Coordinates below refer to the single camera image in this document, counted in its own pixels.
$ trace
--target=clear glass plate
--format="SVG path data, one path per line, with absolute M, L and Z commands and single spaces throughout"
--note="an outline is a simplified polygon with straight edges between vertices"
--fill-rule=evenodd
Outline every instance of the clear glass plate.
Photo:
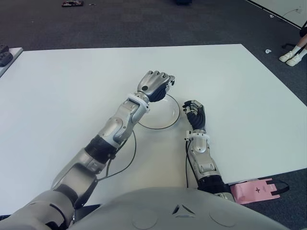
M 139 121 L 141 126 L 150 129 L 163 129 L 172 126 L 179 118 L 180 108 L 170 95 L 164 99 L 149 103 L 150 111 Z

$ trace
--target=black cable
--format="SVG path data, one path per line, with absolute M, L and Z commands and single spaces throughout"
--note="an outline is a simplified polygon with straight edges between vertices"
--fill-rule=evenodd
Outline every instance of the black cable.
M 187 188 L 189 187 L 189 182 L 188 182 L 188 170 L 187 170 L 187 163 L 188 163 L 188 156 L 186 156 L 186 181 L 187 181 Z
M 290 13 L 290 12 L 293 12 L 293 11 L 297 11 L 298 9 L 294 9 L 294 10 L 291 10 L 291 11 L 288 11 L 287 13 L 285 13 L 282 17 L 284 17 L 286 14 Z
M 106 178 L 115 176 L 115 175 L 117 175 L 117 174 L 119 174 L 119 173 L 125 171 L 125 170 L 126 170 L 127 168 L 129 168 L 129 166 L 132 164 L 132 162 L 133 162 L 133 160 L 134 160 L 134 158 L 135 158 L 135 153 L 136 153 L 136 137 L 135 137 L 134 131 L 132 131 L 132 133 L 133 133 L 133 136 L 134 136 L 134 154 L 133 154 L 133 157 L 132 157 L 130 163 L 129 163 L 124 169 L 122 169 L 122 170 L 120 170 L 120 171 L 118 171 L 118 172 L 116 172 L 116 173 L 114 173 L 114 174 L 112 174 L 112 175 L 110 175 L 110 176 L 105 176 L 105 177 L 103 177 L 103 178 L 100 178 L 100 179 L 98 179 L 98 181 L 102 181 L 102 180 L 104 180 L 104 179 L 106 179 Z
M 112 159 L 110 159 L 109 162 L 107 163 L 107 166 L 106 166 L 106 176 L 109 175 L 109 168 L 110 168 L 111 161 L 112 161 Z
M 124 141 L 124 143 L 119 147 L 119 149 L 116 152 L 119 152 L 121 150 L 121 148 L 126 144 L 127 140 Z M 110 168 L 111 161 L 112 161 L 112 159 L 109 160 L 109 162 L 106 166 L 106 176 L 109 175 L 109 168 Z
M 188 143 L 186 142 L 186 157 L 187 157 L 187 159 L 188 159 L 188 161 L 189 161 L 189 164 L 190 164 L 190 167 L 191 167 L 192 172 L 193 172 L 193 174 L 194 174 L 194 177 L 195 177 L 195 180 L 196 180 L 196 182 L 197 182 L 197 185 L 199 185 L 199 184 L 198 184 L 198 180 L 197 180 L 196 173 L 195 173 L 194 170 L 193 170 L 192 163 L 191 163 L 190 158 L 189 158 L 189 155 L 188 155 L 188 150 L 189 150 L 190 144 L 191 144 L 191 140 L 189 141 L 189 145 L 188 145 Z

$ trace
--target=silver metallic arm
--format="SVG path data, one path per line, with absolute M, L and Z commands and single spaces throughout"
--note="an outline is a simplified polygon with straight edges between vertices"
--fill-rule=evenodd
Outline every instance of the silver metallic arm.
M 228 185 L 226 185 L 218 168 L 210 155 L 210 137 L 205 131 L 205 111 L 198 101 L 187 101 L 183 105 L 193 131 L 187 131 L 187 157 L 198 189 L 234 201 Z
M 134 126 L 149 111 L 148 103 L 162 100 L 174 82 L 174 76 L 158 71 L 147 72 L 137 92 L 128 95 L 96 137 L 64 167 L 53 181 L 51 190 L 1 221 L 0 230 L 67 228 L 74 208 L 82 207 L 96 187 L 96 175 L 108 160 L 115 158 Z

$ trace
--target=circular indentation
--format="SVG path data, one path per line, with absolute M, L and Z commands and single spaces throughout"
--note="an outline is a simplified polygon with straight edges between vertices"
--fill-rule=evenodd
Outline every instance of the circular indentation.
M 157 214 L 149 209 L 139 210 L 132 217 L 132 224 L 134 227 L 141 230 L 152 228 L 157 221 Z
M 233 227 L 236 224 L 235 218 L 229 212 L 226 212 L 224 210 L 210 211 L 209 216 L 216 223 L 224 227 Z

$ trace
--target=white sneaker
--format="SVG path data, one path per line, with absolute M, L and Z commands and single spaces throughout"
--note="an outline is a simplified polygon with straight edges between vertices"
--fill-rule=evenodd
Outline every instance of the white sneaker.
M 282 62 L 286 62 L 287 60 L 291 59 L 294 57 L 294 53 L 292 51 L 289 51 L 288 53 L 286 53 L 285 55 L 281 56 L 279 58 L 280 61 Z
M 295 66 L 298 62 L 300 62 L 302 58 L 297 54 L 292 59 L 288 60 L 286 64 L 288 66 Z

